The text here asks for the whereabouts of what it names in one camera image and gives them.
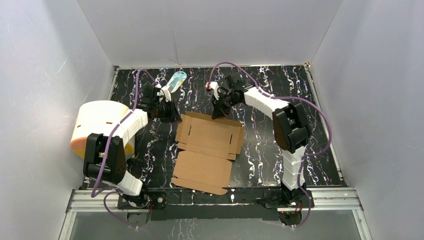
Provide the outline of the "brown cardboard box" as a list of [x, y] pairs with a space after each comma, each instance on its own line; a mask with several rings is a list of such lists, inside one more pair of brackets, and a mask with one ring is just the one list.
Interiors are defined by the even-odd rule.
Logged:
[[177, 187], [225, 195], [232, 164], [240, 154], [245, 129], [237, 120], [186, 112], [181, 115], [175, 140], [179, 152], [171, 182]]

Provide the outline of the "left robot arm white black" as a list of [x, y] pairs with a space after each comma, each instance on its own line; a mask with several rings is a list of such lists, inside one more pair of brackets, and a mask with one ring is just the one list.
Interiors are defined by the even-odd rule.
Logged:
[[85, 143], [83, 174], [95, 181], [92, 197], [112, 190], [137, 208], [147, 206], [150, 196], [143, 181], [128, 171], [125, 146], [150, 120], [181, 122], [171, 96], [177, 89], [169, 84], [148, 85], [142, 89], [141, 98], [134, 99], [133, 107], [112, 123], [111, 129], [90, 132]]

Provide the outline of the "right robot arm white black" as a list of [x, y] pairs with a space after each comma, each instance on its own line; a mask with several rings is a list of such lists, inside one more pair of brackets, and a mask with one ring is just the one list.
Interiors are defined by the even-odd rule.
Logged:
[[295, 207], [305, 195], [303, 156], [312, 135], [304, 107], [277, 99], [243, 80], [238, 73], [226, 76], [225, 81], [227, 87], [216, 81], [205, 84], [206, 90], [212, 92], [212, 119], [227, 117], [237, 104], [251, 106], [272, 119], [274, 139], [282, 150], [281, 190], [266, 192], [256, 203], [266, 208]]

